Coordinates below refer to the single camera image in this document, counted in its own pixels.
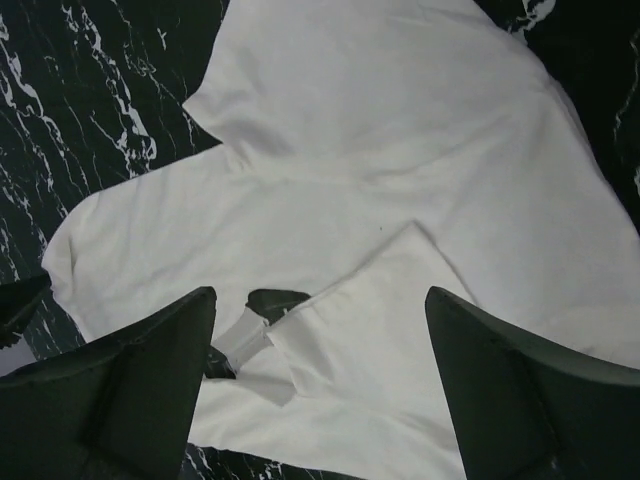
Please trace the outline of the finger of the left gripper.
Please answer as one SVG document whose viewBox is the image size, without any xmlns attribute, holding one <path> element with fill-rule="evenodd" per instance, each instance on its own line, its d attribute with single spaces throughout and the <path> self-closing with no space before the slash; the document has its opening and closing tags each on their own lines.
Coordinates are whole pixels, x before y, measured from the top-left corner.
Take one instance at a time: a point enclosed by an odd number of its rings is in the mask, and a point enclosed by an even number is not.
<svg viewBox="0 0 640 480">
<path fill-rule="evenodd" d="M 2 345 L 19 342 L 50 285 L 51 280 L 46 274 L 1 285 Z"/>
</svg>

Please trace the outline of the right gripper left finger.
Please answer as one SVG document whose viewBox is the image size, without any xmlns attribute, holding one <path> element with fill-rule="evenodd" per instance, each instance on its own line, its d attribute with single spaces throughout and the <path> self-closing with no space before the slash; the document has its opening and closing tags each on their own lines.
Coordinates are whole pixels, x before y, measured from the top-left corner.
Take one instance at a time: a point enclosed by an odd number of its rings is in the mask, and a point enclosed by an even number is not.
<svg viewBox="0 0 640 480">
<path fill-rule="evenodd" d="M 1 379 L 4 479 L 177 479 L 216 317 L 200 287 Z"/>
</svg>

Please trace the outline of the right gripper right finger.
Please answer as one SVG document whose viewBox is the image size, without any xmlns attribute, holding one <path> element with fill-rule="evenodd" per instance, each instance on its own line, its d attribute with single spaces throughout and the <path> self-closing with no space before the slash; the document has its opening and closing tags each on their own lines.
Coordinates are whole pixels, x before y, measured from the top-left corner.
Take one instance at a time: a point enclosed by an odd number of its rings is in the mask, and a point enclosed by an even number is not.
<svg viewBox="0 0 640 480">
<path fill-rule="evenodd" d="M 638 478 L 638 370 L 440 287 L 429 289 L 425 315 L 467 478 Z"/>
</svg>

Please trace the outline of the white t-shirt robot print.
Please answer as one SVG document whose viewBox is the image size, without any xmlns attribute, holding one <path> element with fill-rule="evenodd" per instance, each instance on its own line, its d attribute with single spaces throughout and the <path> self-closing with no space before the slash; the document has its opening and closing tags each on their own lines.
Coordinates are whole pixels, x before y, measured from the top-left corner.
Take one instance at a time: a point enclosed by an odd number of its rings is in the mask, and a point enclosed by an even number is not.
<svg viewBox="0 0 640 480">
<path fill-rule="evenodd" d="M 424 301 L 445 288 L 639 363 L 639 236 L 543 64 L 471 1 L 233 1 L 186 112 L 218 140 L 50 240 L 93 341 L 201 286 L 238 367 L 189 439 L 362 479 L 460 479 Z"/>
</svg>

